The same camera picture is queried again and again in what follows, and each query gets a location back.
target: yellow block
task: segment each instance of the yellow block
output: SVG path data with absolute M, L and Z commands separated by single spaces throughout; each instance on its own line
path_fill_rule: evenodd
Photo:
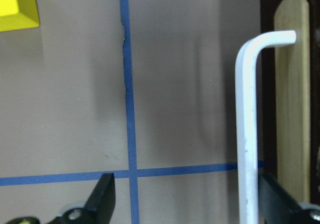
M 38 26 L 36 0 L 0 0 L 0 32 Z

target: curved white bar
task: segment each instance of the curved white bar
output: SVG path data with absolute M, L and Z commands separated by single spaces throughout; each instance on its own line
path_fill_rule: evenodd
M 261 34 L 240 49 L 235 62 L 236 138 L 240 224 L 258 224 L 256 65 L 260 51 L 296 42 L 294 30 Z

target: wooden strip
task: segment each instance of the wooden strip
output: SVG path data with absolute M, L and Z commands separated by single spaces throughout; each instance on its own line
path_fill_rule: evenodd
M 307 0 L 283 0 L 275 30 L 297 42 L 275 49 L 277 178 L 298 202 L 310 202 L 310 23 Z

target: vertical blue tape strip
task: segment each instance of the vertical blue tape strip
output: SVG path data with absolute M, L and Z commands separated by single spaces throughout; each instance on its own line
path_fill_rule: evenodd
M 135 128 L 135 106 L 132 76 L 131 36 L 130 36 L 130 14 L 129 0 L 120 0 L 120 14 L 124 30 L 123 72 L 125 85 L 125 108 L 126 129 L 128 142 L 129 183 L 130 183 L 130 205 L 131 223 L 139 224 L 139 196 L 138 196 L 138 170 L 137 170 L 137 148 Z

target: screw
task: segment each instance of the screw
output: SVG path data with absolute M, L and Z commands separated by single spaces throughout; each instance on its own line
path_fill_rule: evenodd
M 318 211 L 318 210 L 310 211 L 310 217 L 313 220 L 320 222 L 320 211 Z
M 81 209 L 73 209 L 73 211 L 68 215 L 70 220 L 78 219 L 81 216 Z

